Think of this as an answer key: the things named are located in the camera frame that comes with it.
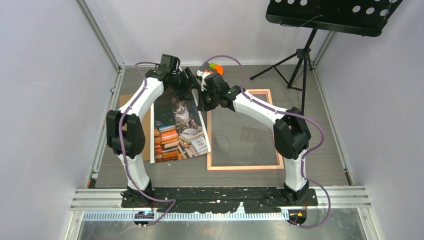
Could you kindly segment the green toy brick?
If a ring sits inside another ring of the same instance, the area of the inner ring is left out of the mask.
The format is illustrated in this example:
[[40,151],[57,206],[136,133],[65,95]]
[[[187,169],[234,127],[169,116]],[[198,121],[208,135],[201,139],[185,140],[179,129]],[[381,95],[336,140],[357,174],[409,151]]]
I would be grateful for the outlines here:
[[216,64],[215,64],[215,63],[213,63],[213,62],[210,62],[210,63],[208,64],[208,69],[209,69],[210,71],[216,71]]

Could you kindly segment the black music stand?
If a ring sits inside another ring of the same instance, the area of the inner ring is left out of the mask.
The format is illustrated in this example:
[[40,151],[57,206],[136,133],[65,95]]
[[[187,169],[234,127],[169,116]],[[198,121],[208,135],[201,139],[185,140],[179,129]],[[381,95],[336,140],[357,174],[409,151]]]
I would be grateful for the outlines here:
[[[318,31],[346,33],[362,37],[378,37],[402,0],[271,0],[265,18],[269,23],[284,27],[311,29],[303,48],[250,77],[276,70],[287,88],[293,86],[300,68],[313,70],[311,45]],[[281,64],[298,58],[290,79],[277,70]]]

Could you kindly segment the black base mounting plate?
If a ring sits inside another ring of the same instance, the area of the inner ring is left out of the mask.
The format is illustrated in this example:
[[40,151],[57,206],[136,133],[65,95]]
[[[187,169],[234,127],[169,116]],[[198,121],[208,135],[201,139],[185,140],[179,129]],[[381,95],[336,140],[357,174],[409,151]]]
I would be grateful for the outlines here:
[[147,190],[152,201],[137,190],[127,188],[120,193],[123,208],[151,208],[164,213],[175,199],[172,213],[234,213],[243,207],[247,213],[277,213],[281,207],[317,206],[316,191],[308,189],[297,202],[286,197],[277,187],[156,187]]

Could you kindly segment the brown cardboard backing board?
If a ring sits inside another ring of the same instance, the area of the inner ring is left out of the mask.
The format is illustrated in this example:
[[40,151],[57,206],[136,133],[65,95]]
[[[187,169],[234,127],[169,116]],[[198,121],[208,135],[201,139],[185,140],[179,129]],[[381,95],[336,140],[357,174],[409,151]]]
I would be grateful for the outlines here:
[[[124,106],[133,96],[134,94],[124,94],[120,95],[118,99],[118,105],[121,108]],[[145,146],[144,149],[141,152],[142,159],[145,162],[150,162],[151,159],[151,133],[152,133],[152,124],[151,124],[151,110],[153,106],[151,106],[147,112],[145,113],[143,119],[141,120],[141,126],[145,135]]]

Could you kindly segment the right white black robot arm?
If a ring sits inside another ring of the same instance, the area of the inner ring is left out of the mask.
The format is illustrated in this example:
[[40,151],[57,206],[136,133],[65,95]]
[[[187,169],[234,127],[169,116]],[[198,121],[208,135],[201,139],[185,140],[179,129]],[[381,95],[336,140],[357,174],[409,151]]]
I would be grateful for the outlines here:
[[202,111],[221,106],[252,117],[272,130],[274,147],[283,157],[285,168],[283,198],[291,205],[305,201],[309,181],[305,176],[304,157],[311,133],[300,117],[300,110],[274,106],[238,85],[230,87],[218,72],[198,70],[196,78],[201,82],[198,107]]

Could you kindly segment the aluminium rail front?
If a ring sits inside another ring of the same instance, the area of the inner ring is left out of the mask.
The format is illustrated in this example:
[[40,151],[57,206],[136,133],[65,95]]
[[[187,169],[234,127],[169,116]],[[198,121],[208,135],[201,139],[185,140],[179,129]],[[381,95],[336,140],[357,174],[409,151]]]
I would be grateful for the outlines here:
[[326,214],[337,209],[369,209],[371,202],[363,187],[331,187],[326,191],[313,187],[313,196],[297,206],[281,205],[273,199],[241,201],[215,199],[203,202],[180,201],[166,213],[168,204],[125,207],[121,188],[77,190],[70,209],[83,211],[88,221],[267,221],[288,220],[298,213],[307,216],[313,210]]

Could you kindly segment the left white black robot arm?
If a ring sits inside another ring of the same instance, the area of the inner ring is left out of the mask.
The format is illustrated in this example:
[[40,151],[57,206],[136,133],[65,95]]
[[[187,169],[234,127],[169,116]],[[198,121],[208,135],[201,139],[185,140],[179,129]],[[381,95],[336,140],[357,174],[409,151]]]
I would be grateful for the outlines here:
[[106,144],[122,161],[127,177],[126,198],[134,198],[141,207],[148,207],[154,198],[151,180],[145,170],[142,151],[146,136],[142,120],[157,98],[173,90],[178,100],[189,99],[199,84],[189,70],[182,70],[178,57],[163,54],[154,69],[142,72],[142,83],[134,95],[118,110],[106,114]]

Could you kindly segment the cat and books photo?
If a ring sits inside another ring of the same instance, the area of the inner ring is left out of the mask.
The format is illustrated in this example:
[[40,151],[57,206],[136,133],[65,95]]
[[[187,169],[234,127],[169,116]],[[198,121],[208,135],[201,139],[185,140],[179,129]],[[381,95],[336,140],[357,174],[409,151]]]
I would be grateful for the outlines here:
[[151,164],[189,159],[211,152],[207,128],[191,90],[179,98],[167,88],[151,106]]

